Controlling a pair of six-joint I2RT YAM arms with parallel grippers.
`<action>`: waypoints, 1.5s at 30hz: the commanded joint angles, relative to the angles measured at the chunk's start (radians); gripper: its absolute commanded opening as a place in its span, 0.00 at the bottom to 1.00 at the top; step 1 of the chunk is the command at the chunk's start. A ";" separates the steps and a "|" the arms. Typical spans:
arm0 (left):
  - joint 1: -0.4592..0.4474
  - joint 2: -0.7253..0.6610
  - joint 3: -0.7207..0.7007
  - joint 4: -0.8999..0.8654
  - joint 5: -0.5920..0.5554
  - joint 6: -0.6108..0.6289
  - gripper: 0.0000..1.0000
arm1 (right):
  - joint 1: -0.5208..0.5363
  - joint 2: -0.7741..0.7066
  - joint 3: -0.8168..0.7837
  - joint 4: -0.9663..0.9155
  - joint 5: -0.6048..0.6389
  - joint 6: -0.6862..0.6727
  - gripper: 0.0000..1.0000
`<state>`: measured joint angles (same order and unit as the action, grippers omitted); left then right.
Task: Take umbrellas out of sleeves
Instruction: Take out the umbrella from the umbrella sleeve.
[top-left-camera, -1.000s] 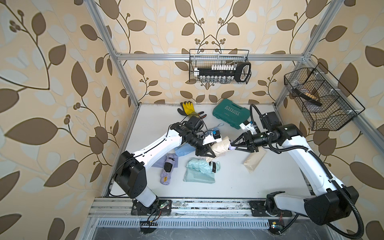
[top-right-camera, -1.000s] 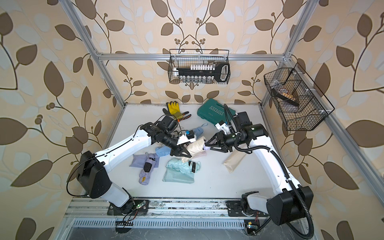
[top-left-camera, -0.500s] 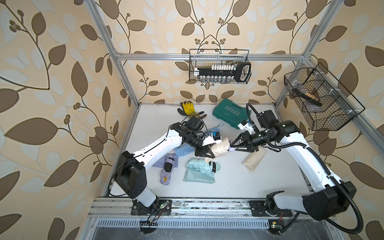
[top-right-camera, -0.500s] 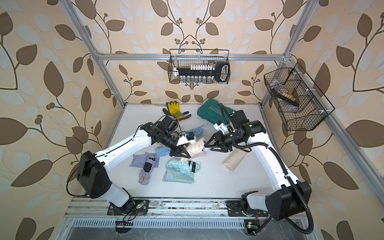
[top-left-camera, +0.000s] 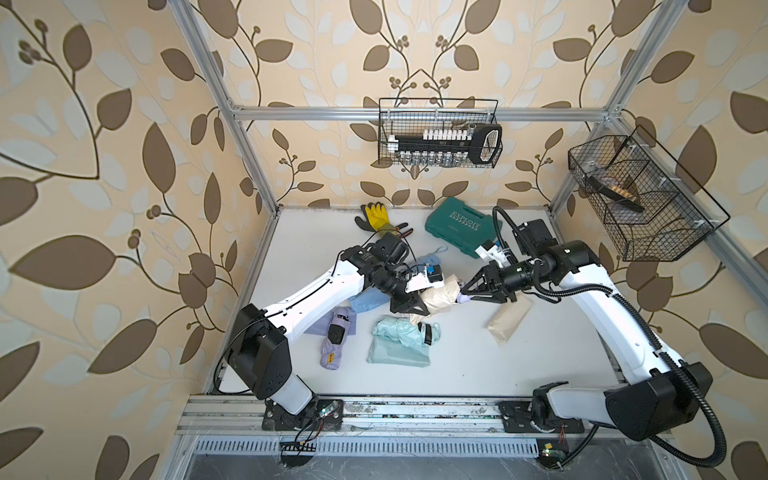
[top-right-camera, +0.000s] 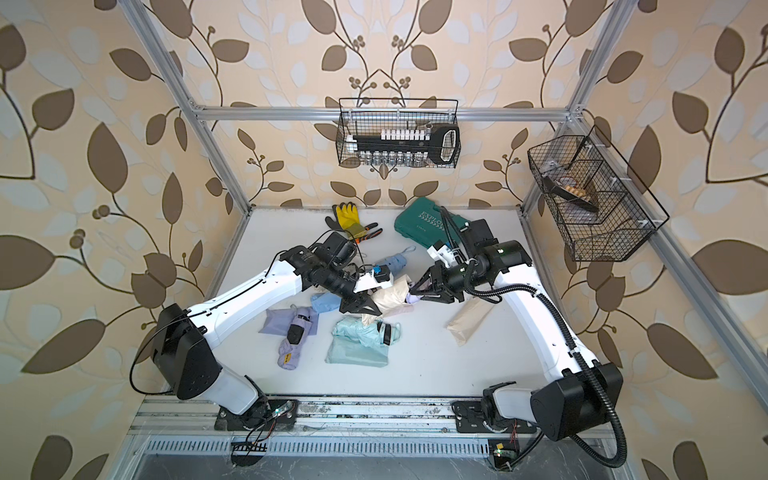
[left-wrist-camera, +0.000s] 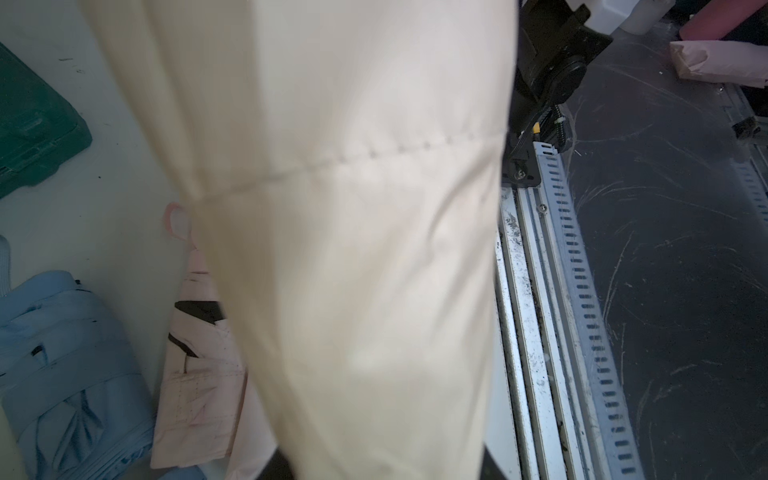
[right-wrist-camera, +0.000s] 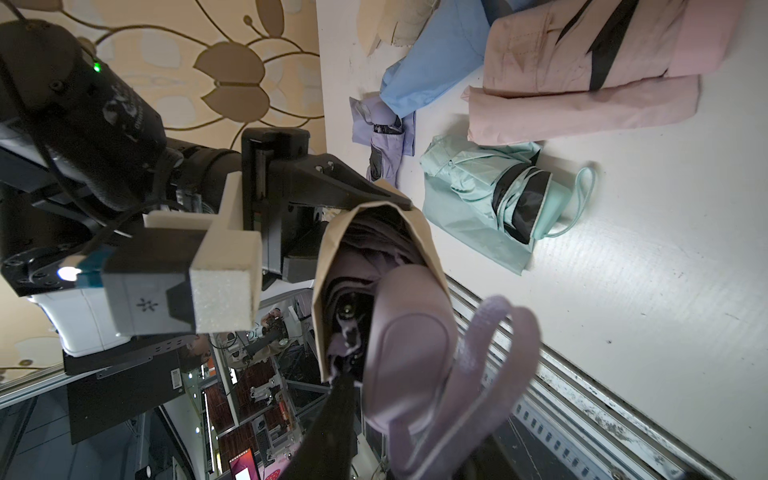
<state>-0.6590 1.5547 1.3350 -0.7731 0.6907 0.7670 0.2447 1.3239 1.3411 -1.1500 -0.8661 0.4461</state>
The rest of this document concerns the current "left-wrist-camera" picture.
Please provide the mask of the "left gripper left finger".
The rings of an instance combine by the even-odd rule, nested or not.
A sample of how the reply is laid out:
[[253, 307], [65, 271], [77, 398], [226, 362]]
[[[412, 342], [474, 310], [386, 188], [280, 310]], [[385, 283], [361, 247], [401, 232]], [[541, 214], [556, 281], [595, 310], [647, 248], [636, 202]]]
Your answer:
[[294, 474], [288, 459], [276, 449], [257, 480], [294, 480]]

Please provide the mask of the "blue umbrella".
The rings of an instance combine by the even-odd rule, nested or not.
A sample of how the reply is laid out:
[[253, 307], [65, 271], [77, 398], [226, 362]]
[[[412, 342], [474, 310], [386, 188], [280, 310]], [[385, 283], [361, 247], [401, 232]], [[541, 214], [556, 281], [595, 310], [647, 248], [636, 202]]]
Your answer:
[[155, 413], [121, 323], [66, 271], [10, 285], [1, 242], [1, 405], [31, 479], [117, 479]]

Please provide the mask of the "cream sleeved umbrella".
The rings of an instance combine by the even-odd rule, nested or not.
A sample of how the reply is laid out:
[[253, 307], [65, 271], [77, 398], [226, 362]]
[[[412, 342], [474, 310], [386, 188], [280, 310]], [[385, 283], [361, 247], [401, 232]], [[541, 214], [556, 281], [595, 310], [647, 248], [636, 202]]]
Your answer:
[[86, 1], [299, 479], [476, 479], [514, 1]]

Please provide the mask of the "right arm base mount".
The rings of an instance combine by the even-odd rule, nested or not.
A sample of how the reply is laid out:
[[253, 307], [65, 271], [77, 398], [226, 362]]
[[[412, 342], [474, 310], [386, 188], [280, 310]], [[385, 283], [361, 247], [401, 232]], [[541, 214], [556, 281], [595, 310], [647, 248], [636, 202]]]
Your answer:
[[517, 187], [541, 183], [533, 128], [580, 86], [587, 66], [612, 42], [587, 27], [591, 11], [565, 1], [527, 1], [519, 13], [517, 65], [502, 176]]

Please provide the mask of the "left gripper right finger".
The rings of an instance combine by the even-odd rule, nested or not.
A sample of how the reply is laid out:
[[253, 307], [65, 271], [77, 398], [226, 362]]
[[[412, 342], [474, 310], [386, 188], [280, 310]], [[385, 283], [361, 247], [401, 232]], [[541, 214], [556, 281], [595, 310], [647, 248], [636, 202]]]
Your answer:
[[507, 477], [504, 475], [500, 467], [497, 465], [496, 461], [494, 460], [488, 448], [484, 449], [482, 465], [481, 465], [478, 479], [479, 480], [506, 480], [507, 479]]

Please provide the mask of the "pink umbrella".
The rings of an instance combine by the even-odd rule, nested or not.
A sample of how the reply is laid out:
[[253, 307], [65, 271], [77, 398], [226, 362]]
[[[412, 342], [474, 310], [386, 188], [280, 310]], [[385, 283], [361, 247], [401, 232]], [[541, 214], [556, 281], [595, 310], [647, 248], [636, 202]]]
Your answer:
[[274, 436], [186, 212], [171, 203], [163, 221], [189, 256], [168, 325], [151, 466], [227, 458], [226, 478], [256, 479], [276, 451]]

